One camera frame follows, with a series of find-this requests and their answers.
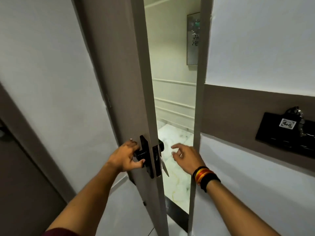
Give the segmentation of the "dark brown door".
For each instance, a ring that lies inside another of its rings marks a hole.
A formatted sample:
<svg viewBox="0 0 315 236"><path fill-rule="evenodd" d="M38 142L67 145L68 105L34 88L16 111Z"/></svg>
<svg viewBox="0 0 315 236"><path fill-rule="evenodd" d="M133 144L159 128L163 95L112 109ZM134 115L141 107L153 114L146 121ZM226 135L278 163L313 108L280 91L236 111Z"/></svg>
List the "dark brown door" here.
<svg viewBox="0 0 315 236"><path fill-rule="evenodd" d="M0 236L41 236L65 205L0 120Z"/></svg>

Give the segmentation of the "black door threshold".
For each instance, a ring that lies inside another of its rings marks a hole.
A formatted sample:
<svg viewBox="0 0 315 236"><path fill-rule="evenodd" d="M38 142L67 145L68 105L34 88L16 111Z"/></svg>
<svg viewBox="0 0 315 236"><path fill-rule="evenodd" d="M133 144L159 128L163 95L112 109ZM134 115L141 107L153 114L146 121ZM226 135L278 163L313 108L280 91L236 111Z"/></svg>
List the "black door threshold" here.
<svg viewBox="0 0 315 236"><path fill-rule="evenodd" d="M166 195L164 197L165 197L167 215L172 220L174 220L174 222L181 229L183 229L186 233L188 233L189 214L185 212L181 207L179 207L176 203L174 203L171 199L169 199Z"/></svg>

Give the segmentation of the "thin black bangle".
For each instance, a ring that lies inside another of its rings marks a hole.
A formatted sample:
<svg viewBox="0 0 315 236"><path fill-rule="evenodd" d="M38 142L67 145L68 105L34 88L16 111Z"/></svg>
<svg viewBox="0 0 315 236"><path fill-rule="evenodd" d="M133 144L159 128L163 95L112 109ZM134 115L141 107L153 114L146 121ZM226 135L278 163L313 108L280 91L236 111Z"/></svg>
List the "thin black bangle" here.
<svg viewBox="0 0 315 236"><path fill-rule="evenodd" d="M209 170L209 168L208 167L206 167L206 166L200 166L200 167L198 167L194 172L193 172L193 177L194 177L194 179L195 179L195 181L197 181L197 175L199 174L199 172L200 171L203 171L203 170L206 170L206 171L208 171Z"/></svg>

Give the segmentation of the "metal key bunch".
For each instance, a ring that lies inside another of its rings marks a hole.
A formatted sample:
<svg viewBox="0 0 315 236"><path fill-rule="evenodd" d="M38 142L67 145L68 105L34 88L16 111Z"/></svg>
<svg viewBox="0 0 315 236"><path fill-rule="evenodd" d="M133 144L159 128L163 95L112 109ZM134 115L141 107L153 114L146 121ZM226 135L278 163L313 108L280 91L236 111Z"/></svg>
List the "metal key bunch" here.
<svg viewBox="0 0 315 236"><path fill-rule="evenodd" d="M304 132L304 125L305 125L304 115L298 106L295 106L286 110L284 116L286 117L286 119L294 123L294 126L292 127L292 129L296 131L297 133L299 133L300 137L306 136Z"/></svg>

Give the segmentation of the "red and yellow bangle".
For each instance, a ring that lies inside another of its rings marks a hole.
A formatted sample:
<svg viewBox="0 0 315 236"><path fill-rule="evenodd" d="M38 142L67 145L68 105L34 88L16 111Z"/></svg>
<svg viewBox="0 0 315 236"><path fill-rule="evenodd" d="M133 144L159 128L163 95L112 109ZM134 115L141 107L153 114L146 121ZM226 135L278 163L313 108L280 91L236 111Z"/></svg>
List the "red and yellow bangle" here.
<svg viewBox="0 0 315 236"><path fill-rule="evenodd" d="M206 170L203 170L203 171L200 171L199 172L199 174L197 175L197 181L196 181L196 183L197 183L197 185L200 185L200 183L201 183L201 180L207 175L207 174L215 174L213 171L211 171L211 170L208 170L208 171L206 171Z"/></svg>

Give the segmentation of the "grey door frame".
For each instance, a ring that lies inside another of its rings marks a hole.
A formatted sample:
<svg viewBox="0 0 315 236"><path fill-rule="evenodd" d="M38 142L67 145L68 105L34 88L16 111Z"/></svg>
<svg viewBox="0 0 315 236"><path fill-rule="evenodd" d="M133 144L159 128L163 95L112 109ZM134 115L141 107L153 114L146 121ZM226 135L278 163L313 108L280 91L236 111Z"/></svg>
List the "grey door frame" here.
<svg viewBox="0 0 315 236"><path fill-rule="evenodd" d="M200 1L200 31L199 31L199 52L197 65L197 82L196 82L196 104L195 104L195 118L194 118L194 139L193 147L199 153L201 126L203 114L203 94L204 85L206 81L209 41L211 19L213 11L214 0Z"/></svg>

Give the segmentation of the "grey-brown door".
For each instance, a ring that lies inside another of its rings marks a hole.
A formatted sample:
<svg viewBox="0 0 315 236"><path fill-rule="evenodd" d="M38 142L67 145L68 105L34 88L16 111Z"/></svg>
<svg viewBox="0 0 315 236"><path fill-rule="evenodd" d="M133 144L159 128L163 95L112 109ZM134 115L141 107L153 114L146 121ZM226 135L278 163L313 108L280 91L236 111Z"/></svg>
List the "grey-brown door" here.
<svg viewBox="0 0 315 236"><path fill-rule="evenodd" d="M169 236L144 0L73 0L119 144L149 143L154 178L132 170L158 236Z"/></svg>

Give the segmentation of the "black wall key holder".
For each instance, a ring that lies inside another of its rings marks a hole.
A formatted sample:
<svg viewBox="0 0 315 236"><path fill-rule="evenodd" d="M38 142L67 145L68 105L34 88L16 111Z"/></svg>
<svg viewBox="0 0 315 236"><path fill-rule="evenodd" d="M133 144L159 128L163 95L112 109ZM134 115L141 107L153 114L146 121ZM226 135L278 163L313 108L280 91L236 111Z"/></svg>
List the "black wall key holder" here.
<svg viewBox="0 0 315 236"><path fill-rule="evenodd" d="M300 137L294 130L279 127L281 119L286 119L284 114L265 112L255 139L315 159L315 121L305 119L306 136Z"/></svg>

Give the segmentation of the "person's right forearm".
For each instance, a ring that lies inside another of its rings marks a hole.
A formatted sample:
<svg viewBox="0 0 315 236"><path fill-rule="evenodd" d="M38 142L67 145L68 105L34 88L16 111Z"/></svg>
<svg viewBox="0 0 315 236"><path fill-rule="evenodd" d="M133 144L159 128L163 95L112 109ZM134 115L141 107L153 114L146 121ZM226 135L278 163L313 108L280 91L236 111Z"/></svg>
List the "person's right forearm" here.
<svg viewBox="0 0 315 236"><path fill-rule="evenodd" d="M219 181L206 189L231 236L281 236Z"/></svg>

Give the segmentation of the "person's left forearm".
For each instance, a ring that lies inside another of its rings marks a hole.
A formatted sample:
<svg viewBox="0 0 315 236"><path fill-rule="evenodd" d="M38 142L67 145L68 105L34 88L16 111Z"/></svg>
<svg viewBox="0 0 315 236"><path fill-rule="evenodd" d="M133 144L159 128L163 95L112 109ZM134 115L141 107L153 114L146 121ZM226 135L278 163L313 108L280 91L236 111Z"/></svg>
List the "person's left forearm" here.
<svg viewBox="0 0 315 236"><path fill-rule="evenodd" d="M47 230L61 227L80 236L96 236L109 192L119 173L105 164L99 173L69 202Z"/></svg>

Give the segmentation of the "person's right hand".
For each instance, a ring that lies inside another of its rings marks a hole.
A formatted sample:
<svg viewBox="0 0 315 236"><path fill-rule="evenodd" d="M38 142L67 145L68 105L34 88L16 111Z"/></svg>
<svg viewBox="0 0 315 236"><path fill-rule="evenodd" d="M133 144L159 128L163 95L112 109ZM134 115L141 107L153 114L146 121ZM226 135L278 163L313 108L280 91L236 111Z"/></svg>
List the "person's right hand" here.
<svg viewBox="0 0 315 236"><path fill-rule="evenodd" d="M176 162L187 174L193 175L193 172L200 166L206 166L201 155L194 147L188 146L188 155Z"/></svg>

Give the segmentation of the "black door handle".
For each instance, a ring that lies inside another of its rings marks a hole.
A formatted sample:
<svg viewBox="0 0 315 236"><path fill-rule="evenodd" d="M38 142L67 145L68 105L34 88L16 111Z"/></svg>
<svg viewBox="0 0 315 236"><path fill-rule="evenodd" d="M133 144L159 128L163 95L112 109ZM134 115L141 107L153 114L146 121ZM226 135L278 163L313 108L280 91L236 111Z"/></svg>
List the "black door handle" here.
<svg viewBox="0 0 315 236"><path fill-rule="evenodd" d="M147 157L147 152L145 150L136 150L134 152L134 158L136 161L142 161L143 159L145 160Z"/></svg>

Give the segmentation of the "silver outer door lever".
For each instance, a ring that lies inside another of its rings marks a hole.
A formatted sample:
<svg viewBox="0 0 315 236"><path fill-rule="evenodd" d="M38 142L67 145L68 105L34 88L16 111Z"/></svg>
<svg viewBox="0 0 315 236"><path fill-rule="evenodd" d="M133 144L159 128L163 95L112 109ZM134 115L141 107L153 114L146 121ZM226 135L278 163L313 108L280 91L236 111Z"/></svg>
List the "silver outer door lever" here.
<svg viewBox="0 0 315 236"><path fill-rule="evenodd" d="M162 156L160 156L160 161L161 161L162 169L164 170L164 172L165 172L165 174L167 175L167 177L169 177L169 173L168 173L167 167L166 167L166 165L165 165L165 162L164 162Z"/></svg>

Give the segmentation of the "black door lock plate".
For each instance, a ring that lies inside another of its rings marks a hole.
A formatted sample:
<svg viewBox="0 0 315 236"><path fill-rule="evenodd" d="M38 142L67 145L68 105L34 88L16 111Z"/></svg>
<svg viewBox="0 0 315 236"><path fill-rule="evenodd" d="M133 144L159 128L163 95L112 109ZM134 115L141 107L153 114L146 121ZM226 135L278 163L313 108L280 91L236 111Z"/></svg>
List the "black door lock plate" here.
<svg viewBox="0 0 315 236"><path fill-rule="evenodd" d="M147 152L147 157L145 159L144 167L146 168L147 173L150 176L150 178L153 179L154 172L153 172L153 167L152 167L149 143L143 135L140 135L140 142L141 142L142 150L145 150Z"/></svg>

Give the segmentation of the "person's left hand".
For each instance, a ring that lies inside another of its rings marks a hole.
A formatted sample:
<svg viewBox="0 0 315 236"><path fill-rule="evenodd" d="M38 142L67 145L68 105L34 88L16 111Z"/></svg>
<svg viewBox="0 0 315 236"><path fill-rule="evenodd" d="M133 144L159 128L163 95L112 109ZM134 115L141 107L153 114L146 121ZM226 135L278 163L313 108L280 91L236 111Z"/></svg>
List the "person's left hand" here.
<svg viewBox="0 0 315 236"><path fill-rule="evenodd" d="M112 153L106 165L109 165L118 172L134 170L132 169L132 160L134 152L139 149L139 144L133 139L129 139Z"/></svg>

